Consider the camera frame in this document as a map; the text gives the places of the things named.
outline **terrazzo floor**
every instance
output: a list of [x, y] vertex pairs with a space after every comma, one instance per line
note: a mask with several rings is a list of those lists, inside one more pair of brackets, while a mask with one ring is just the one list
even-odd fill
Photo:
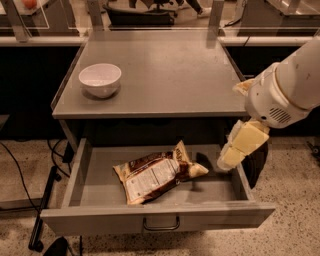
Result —
[[[306, 141], [313, 137], [273, 137], [266, 165], [252, 190], [257, 201], [276, 210], [256, 229], [123, 234], [83, 237], [83, 255], [319, 255], [320, 168]], [[31, 197], [41, 197], [52, 166], [47, 141], [2, 141], [21, 166]], [[66, 141], [58, 146], [63, 152]], [[68, 166], [59, 162], [60, 167]], [[50, 208], [60, 207], [68, 178], [55, 182]], [[0, 145], [0, 200], [26, 198], [17, 167]], [[35, 212], [0, 215], [0, 255], [43, 255], [58, 237], [44, 225], [41, 253], [28, 249]], [[79, 254], [79, 237], [66, 237]]]

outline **snack bag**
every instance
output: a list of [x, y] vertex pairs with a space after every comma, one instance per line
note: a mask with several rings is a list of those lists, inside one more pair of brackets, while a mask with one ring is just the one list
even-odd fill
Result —
[[113, 167], [124, 186], [127, 204], [142, 204], [166, 191], [209, 171], [192, 163], [180, 141], [173, 151], [148, 156]]

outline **white object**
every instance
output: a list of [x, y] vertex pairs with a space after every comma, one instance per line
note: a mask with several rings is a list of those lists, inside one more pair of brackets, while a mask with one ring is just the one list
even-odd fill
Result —
[[273, 128], [284, 128], [320, 105], [320, 40], [314, 38], [281, 63], [259, 74], [246, 95], [248, 114]]
[[120, 68], [108, 63], [86, 67], [79, 74], [83, 88], [99, 98], [111, 96], [120, 87], [120, 77]]

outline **gray shelf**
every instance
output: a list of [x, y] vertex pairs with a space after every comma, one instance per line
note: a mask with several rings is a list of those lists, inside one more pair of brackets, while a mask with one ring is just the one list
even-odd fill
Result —
[[[88, 95], [79, 73], [96, 63], [122, 70], [109, 99]], [[210, 30], [93, 31], [65, 87], [53, 101], [57, 119], [244, 116], [239, 82]]]

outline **yellow foam block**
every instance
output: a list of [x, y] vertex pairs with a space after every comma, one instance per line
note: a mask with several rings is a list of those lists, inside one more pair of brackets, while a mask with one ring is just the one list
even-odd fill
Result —
[[228, 143], [221, 150], [217, 162], [219, 168], [230, 170], [240, 164], [269, 139], [269, 130], [259, 121], [252, 119], [243, 123], [239, 120], [232, 128]]
[[269, 128], [263, 126], [260, 122], [246, 122], [233, 138], [232, 147], [245, 155], [249, 155], [269, 139], [266, 132], [269, 132]]
[[223, 170], [230, 170], [231, 168], [236, 167], [246, 157], [245, 154], [236, 148], [231, 147], [230, 144], [226, 144], [222, 151], [221, 157], [218, 160], [218, 166]]

